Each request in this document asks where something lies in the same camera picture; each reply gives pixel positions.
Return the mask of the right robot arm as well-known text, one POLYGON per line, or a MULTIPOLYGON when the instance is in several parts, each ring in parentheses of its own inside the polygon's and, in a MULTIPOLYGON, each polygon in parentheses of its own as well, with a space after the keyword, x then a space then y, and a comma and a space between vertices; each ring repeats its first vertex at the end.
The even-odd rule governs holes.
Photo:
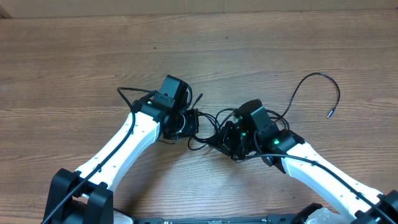
POLYGON ((383 194, 322 158, 295 132, 279 129, 258 99, 233 110, 209 143, 232 160, 260 158, 316 192, 349 223, 397 223, 397 191, 383 194))

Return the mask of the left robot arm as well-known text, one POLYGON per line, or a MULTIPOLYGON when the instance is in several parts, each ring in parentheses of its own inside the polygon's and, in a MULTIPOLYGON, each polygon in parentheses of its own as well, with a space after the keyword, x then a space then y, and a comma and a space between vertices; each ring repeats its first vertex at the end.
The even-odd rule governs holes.
POLYGON ((127 100, 129 114, 119 131, 76 170, 52 178, 43 223, 134 223, 114 207, 114 193, 136 159, 160 136, 176 143, 197 131, 189 109, 191 86, 167 75, 159 90, 127 100))

